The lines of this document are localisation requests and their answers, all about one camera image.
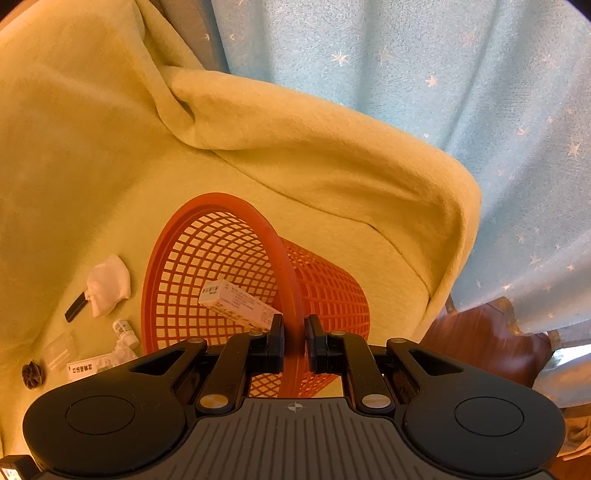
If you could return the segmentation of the small white pill bottle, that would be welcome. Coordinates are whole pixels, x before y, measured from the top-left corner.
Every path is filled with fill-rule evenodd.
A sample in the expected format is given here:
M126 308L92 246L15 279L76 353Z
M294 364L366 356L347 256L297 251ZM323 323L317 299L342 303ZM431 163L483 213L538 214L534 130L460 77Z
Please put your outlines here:
M118 344L124 345L131 350L139 346L139 339L127 320L115 320L112 323L112 329L117 337Z

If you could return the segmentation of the red plastic mesh basket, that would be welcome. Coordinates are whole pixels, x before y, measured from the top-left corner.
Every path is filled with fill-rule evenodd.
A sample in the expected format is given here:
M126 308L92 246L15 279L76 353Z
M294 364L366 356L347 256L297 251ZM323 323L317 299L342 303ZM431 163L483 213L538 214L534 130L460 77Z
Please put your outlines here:
M249 393L263 398L307 398L335 381L308 368L304 318L315 314L325 331L367 338L370 309L352 275L280 237L245 200L209 193L184 204L161 231L148 262L141 299L141 335L147 353L190 337L225 344L246 327L199 305L208 281L228 280L283 314L287 367L257 375Z

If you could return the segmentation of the clear plastic wrapper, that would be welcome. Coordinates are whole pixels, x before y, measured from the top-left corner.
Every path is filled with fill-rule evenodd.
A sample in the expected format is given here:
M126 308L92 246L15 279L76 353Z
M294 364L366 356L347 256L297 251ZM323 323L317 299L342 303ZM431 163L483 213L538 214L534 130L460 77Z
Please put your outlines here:
M117 342L110 353L110 365L116 367L137 359L135 352L125 343Z

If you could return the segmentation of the grey curtain panel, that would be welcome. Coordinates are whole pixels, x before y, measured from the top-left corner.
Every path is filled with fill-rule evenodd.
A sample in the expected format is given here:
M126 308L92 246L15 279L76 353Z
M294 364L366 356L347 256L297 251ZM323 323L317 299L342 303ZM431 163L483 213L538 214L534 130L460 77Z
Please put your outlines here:
M162 0L160 5L205 69L229 72L211 0Z

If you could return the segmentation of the white medicine box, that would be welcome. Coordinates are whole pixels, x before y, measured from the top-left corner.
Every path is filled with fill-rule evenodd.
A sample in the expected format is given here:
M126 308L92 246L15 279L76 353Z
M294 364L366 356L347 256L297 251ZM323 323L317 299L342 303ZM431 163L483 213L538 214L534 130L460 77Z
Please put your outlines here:
M208 280L200 290L198 304L243 327L270 330L280 312L228 280Z

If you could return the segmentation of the light blue star curtain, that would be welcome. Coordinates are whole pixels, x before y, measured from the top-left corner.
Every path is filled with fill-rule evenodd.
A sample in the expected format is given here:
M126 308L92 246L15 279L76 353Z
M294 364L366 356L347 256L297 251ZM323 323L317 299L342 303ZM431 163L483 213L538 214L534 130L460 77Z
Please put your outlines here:
M590 316L590 22L567 1L216 1L231 73L355 109L482 191L452 292L524 332Z

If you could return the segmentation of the yellow-green blanket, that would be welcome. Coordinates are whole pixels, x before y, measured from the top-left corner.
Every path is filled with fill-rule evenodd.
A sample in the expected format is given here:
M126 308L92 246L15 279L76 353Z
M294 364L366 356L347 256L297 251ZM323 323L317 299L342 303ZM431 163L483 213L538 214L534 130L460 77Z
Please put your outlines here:
M136 278L204 192L356 277L376 343L420 340L474 244L455 159L353 111L208 71L148 1L41 1L1 32L1 448L25 450L22 366L62 332L87 271Z

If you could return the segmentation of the crumpled white tissue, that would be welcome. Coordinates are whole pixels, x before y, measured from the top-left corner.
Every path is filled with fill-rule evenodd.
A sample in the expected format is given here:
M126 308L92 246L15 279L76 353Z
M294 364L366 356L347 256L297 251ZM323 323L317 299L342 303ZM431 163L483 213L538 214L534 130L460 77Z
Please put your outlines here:
M130 273L117 255L110 255L95 265L87 276L84 297L94 318L110 314L120 301L130 296Z

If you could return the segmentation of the dark brown pinecone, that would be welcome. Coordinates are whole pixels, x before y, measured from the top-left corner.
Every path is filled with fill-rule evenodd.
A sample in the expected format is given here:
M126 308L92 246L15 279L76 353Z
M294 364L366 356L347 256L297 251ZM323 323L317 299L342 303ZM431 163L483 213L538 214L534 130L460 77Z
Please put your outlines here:
M29 390L40 388L45 383L45 371L43 367L34 360L25 364L21 369L23 384Z

